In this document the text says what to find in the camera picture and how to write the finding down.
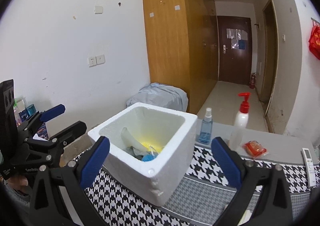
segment snack package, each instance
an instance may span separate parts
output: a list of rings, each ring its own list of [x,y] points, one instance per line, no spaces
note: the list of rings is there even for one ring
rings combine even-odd
[[[242,147],[253,158],[268,154],[267,150],[255,140],[243,144]]]

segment red pump nozzle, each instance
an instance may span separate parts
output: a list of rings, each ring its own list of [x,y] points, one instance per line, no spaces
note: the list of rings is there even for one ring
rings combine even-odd
[[[238,96],[242,96],[244,97],[244,101],[240,104],[240,109],[239,111],[242,113],[248,113],[249,112],[249,103],[248,103],[248,99],[250,96],[250,92],[241,92],[238,94]]]

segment blue paper on door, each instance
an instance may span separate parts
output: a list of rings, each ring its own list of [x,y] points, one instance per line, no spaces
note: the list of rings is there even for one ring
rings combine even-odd
[[[239,40],[239,49],[245,50],[245,40]]]

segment blue gripper pad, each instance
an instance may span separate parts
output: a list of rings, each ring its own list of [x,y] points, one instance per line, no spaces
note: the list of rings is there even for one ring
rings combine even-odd
[[[59,104],[41,114],[40,120],[42,122],[47,122],[53,118],[63,114],[66,111],[66,107],[62,104]]]
[[[229,184],[239,190],[245,174],[241,157],[235,151],[232,151],[220,137],[212,140],[211,151]]]
[[[109,139],[101,136],[90,150],[83,153],[77,167],[77,177],[83,190],[92,186],[109,151]]]

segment white remote control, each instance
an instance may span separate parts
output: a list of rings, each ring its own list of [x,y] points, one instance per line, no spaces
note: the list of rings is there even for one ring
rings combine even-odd
[[[304,163],[306,164],[306,169],[307,169],[308,186],[309,188],[312,188],[316,186],[316,172],[313,167],[313,162],[312,162],[309,149],[302,148],[302,154],[303,154]]]

